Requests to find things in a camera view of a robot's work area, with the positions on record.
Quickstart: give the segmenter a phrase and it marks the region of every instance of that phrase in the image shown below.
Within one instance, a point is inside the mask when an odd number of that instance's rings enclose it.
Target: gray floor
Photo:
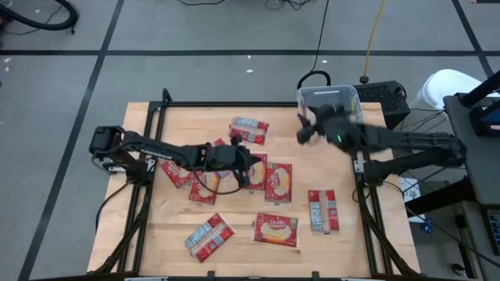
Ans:
[[[298,79],[314,62],[309,55],[313,52],[301,50],[316,48],[326,1],[312,1],[299,12],[288,6],[269,11],[263,0],[196,7],[174,0],[73,3],[81,14],[75,35],[67,30],[38,31],[0,38],[0,155],[8,159],[0,169],[2,280],[18,279],[23,264],[24,274],[31,279],[85,273],[95,213],[108,180],[91,165],[87,152],[97,125],[121,124],[129,101],[159,99],[164,87],[176,101],[293,101]],[[109,29],[121,4],[116,28]],[[321,55],[317,68],[327,70],[333,84],[357,84],[364,57],[355,51],[366,49],[379,4],[373,0],[330,2],[321,49],[335,52]],[[459,4],[482,51],[471,44],[452,0],[387,0],[373,49],[403,52],[374,52],[370,81],[397,80],[411,101],[425,80],[440,69],[457,69],[479,80],[486,78],[488,67],[499,70],[500,5],[474,5],[467,0]],[[12,8],[45,21],[58,4],[14,0]],[[54,21],[66,16],[61,11]],[[7,28],[29,29],[18,23]],[[112,51],[101,52],[107,32],[112,37],[104,47]],[[269,50],[268,55],[258,55],[255,50],[259,49]],[[51,54],[50,50],[66,52]],[[239,55],[161,52],[182,50],[243,51]],[[482,65],[479,56],[486,56],[489,66]],[[95,84],[92,73],[98,78]],[[308,81],[308,85],[322,83]],[[79,110],[83,119],[77,118]],[[72,130],[75,138],[70,137]],[[63,157],[65,152],[70,158]],[[58,173],[62,182],[55,181]],[[440,180],[456,180],[461,175],[454,171]],[[48,227],[37,231],[48,198],[57,201]],[[453,228],[449,212],[438,217]],[[39,248],[32,247],[30,257],[36,259],[30,263],[26,256],[36,231],[43,240]],[[418,228],[413,232],[423,272],[453,277],[447,264],[460,259],[454,244],[437,233],[423,235]]]

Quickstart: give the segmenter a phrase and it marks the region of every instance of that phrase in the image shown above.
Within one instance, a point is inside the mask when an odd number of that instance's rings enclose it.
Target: white object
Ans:
[[[443,69],[437,71],[431,75],[429,79],[427,79],[423,87],[416,95],[416,98],[409,103],[409,109],[412,110],[412,112],[406,116],[404,126],[414,124],[437,113],[439,110],[443,110],[445,108],[443,98],[452,96],[456,93],[469,93],[479,84],[481,84],[479,80],[453,69]],[[496,93],[490,94],[490,96],[500,97],[500,95]],[[424,109],[429,110],[430,112],[413,109]],[[448,115],[443,112],[436,118],[426,122],[424,126],[417,130],[417,132],[427,132],[428,129],[434,125],[437,126],[438,123],[443,123],[447,118]],[[421,124],[422,123],[417,123],[414,126],[408,126],[403,130],[414,130]],[[428,133],[442,131],[438,127],[433,129],[434,130],[428,131]]]
[[[408,201],[411,201],[413,199],[417,199],[420,197],[420,187],[419,184],[417,183],[416,179],[412,178],[405,178],[404,176],[399,177],[399,187],[401,190],[406,190],[405,192],[405,203]],[[423,223],[423,220],[419,217],[412,217],[409,218],[410,222],[418,222],[418,223]]]

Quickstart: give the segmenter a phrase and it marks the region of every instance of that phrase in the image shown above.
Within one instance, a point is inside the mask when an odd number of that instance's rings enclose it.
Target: transparent bin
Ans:
[[[339,105],[349,113],[352,122],[363,123],[363,110],[359,103],[358,91],[351,85],[302,87],[297,90],[298,113],[314,121],[314,114],[307,109],[308,106],[320,107],[321,105]]]

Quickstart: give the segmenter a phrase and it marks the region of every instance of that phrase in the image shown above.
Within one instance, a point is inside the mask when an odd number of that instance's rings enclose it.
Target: black metal frame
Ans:
[[[163,133],[163,127],[164,127],[164,121],[165,121],[165,115],[166,115],[166,108],[167,107],[263,107],[263,108],[296,108],[297,107],[297,102],[293,101],[172,101],[172,98],[168,94],[168,91],[166,89],[163,90],[163,99],[162,101],[150,101],[149,102],[149,107],[148,107],[148,114],[146,117],[146,124],[145,124],[145,131],[144,135],[145,136],[150,136],[151,131],[152,131],[152,122],[155,116],[156,112],[159,112],[159,118],[158,118],[158,123],[156,127],[156,132],[155,132],[155,140],[160,141],[161,136]],[[145,159],[144,154],[140,154],[139,158],[140,159]],[[364,155],[364,160],[369,160],[370,155]],[[354,166],[354,161],[357,161],[357,157],[352,157],[352,164]],[[364,196],[364,189],[366,187],[365,185],[365,180],[363,178],[362,173],[357,173],[355,169],[353,169],[354,177],[355,177],[355,188],[358,191],[358,200],[361,204],[366,203],[366,199]],[[125,234],[124,237],[128,237],[129,239],[126,240],[126,247],[123,248],[122,253],[120,255],[119,261],[118,261],[118,266],[117,266],[117,272],[111,273],[111,272],[89,272],[90,274],[86,276],[69,276],[69,277],[62,277],[62,278],[56,278],[56,279],[41,279],[45,281],[67,281],[67,280],[123,280],[124,278],[130,278],[130,277],[139,277],[138,273],[141,267],[141,257],[142,257],[142,252],[144,249],[144,242],[145,242],[145,231],[146,227],[148,224],[148,213],[149,213],[149,206],[152,198],[152,188],[153,188],[153,180],[155,177],[155,169],[152,169],[151,171],[148,172],[148,176],[150,176],[150,184],[145,186],[145,195],[141,207],[141,212],[140,215],[136,217],[136,211],[137,211],[137,206],[138,206],[138,199],[139,199],[139,193],[141,187],[139,186],[134,186],[132,195],[130,197],[130,205],[129,205],[129,210],[127,214],[127,223],[125,226]],[[372,210],[373,210],[373,216],[375,218],[375,222],[377,223],[377,227],[380,228],[382,233],[385,233],[384,231],[384,223],[383,223],[383,218],[382,218],[382,213],[380,210],[380,202],[378,199],[377,195],[377,189],[376,187],[369,187],[370,189],[370,196],[371,196],[371,202],[372,202]],[[402,276],[402,275],[394,275],[393,270],[392,270],[392,263],[391,259],[389,258],[389,255],[387,251],[383,248],[380,247],[381,249],[381,254],[382,254],[382,259],[384,263],[384,273],[378,272],[377,268],[377,258],[375,255],[375,250],[373,247],[373,239],[372,239],[372,230],[368,227],[367,223],[362,220],[362,229],[363,229],[363,235],[365,238],[365,244],[366,244],[366,254],[367,254],[367,261],[368,265],[370,267],[370,275],[372,278],[375,279],[383,279],[383,280],[422,280],[422,277],[415,277],[415,276]],[[130,237],[132,237],[135,233],[135,231],[138,230],[138,235],[137,235],[137,247],[134,253],[134,262],[133,262],[133,268],[132,271],[125,271],[125,264],[127,262],[127,256],[128,256],[128,244],[130,243]],[[254,279],[251,277],[248,278],[243,278],[243,277],[216,277],[215,272],[213,271],[208,271],[207,276],[169,276],[168,280],[189,280],[189,281],[219,281],[219,280],[245,280],[245,279]],[[318,272],[311,272],[311,277],[298,277],[298,278],[288,278],[288,277],[259,277],[255,279],[261,279],[265,281],[285,281],[285,280],[291,280],[291,281],[341,281],[346,278],[324,278],[320,277],[320,274]],[[445,281],[445,280],[450,280],[450,279],[439,279],[439,278],[425,278],[425,280],[429,281]]]

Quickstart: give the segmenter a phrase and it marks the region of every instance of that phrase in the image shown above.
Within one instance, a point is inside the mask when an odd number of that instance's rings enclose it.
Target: electronic device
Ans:
[[[360,102],[380,102],[388,129],[394,129],[410,113],[406,90],[397,81],[360,84],[354,88]]]

